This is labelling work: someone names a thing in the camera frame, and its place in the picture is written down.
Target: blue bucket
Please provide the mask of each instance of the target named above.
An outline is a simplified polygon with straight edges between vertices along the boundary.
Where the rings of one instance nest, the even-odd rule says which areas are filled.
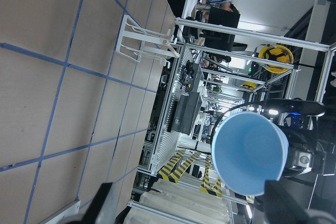
[[[262,195],[266,180],[280,179],[287,153],[285,134],[253,112],[227,118],[212,142],[212,159],[223,183],[245,196]]]

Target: white bracket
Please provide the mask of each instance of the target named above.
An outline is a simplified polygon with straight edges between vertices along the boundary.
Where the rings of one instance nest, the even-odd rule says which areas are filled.
[[[127,31],[125,30],[126,27],[130,27],[132,31]],[[166,65],[169,68],[170,67],[170,62],[168,62],[165,57],[174,57],[178,58],[180,54],[178,54],[175,49],[173,48],[172,45],[176,44],[177,39],[175,39],[173,42],[171,40],[173,39],[173,36],[170,37],[171,30],[168,29],[166,34],[162,33],[157,33],[155,31],[151,31],[148,29],[144,29],[140,27],[130,16],[124,15],[122,23],[121,23],[121,28],[118,36],[118,41],[117,41],[117,46],[116,50],[118,53],[121,55],[135,61],[135,62],[140,62],[141,57],[148,57],[152,59],[156,59],[160,61],[161,65]],[[125,46],[122,44],[122,39],[124,37],[135,39],[141,41],[141,47],[140,50]],[[162,45],[168,47],[170,51],[159,49],[159,48],[153,48],[145,45],[145,42],[150,42],[156,45]],[[125,48],[129,51],[132,51],[135,55],[137,55],[136,59],[121,52],[121,48]]]

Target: cable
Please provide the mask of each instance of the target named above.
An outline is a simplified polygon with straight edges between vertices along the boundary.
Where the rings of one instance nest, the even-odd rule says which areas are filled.
[[[234,106],[232,107],[231,109],[228,109],[227,111],[225,111],[224,113],[222,113],[218,118],[217,118],[217,121],[215,122],[215,125],[211,131],[211,136],[210,136],[210,145],[212,144],[212,140],[214,139],[214,135],[215,135],[215,131],[216,131],[216,128],[217,126],[219,125],[219,123],[221,122],[221,120],[223,119],[224,115],[232,110],[235,110],[235,109],[239,109],[240,107],[243,107],[243,106],[247,106],[247,105],[262,105],[264,101],[259,101],[259,102],[246,102],[246,103],[243,103],[243,104],[240,104],[240,105],[237,105],[237,106]]]
[[[182,38],[183,38],[183,32],[182,32],[182,30],[180,29],[180,27],[178,27],[178,28],[179,28],[179,30],[180,30],[180,32],[181,32],[181,35],[182,35]]]

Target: computer monitor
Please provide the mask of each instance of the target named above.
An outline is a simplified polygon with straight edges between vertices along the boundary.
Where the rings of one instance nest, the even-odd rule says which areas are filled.
[[[237,28],[239,18],[240,18],[239,13],[232,13],[227,10],[211,7],[208,23]],[[204,35],[202,35],[202,37],[205,38],[204,46],[223,51],[232,50],[235,35],[219,33],[217,31],[209,31],[209,30],[203,30],[203,33]]]

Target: yellow helmet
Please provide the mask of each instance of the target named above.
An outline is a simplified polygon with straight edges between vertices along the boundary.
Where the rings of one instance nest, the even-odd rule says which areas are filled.
[[[292,52],[287,47],[284,47],[278,44],[264,46],[261,49],[258,57],[263,58],[263,59],[268,59],[268,60],[279,61],[283,63],[289,63],[289,64],[293,64],[294,62],[294,57],[293,57]],[[268,64],[265,64],[263,67],[271,73],[284,73],[288,71],[288,68],[282,68],[282,67],[277,67],[277,66],[268,65]]]
[[[257,85],[251,81],[245,81],[241,86],[249,90],[254,90],[257,87]]]

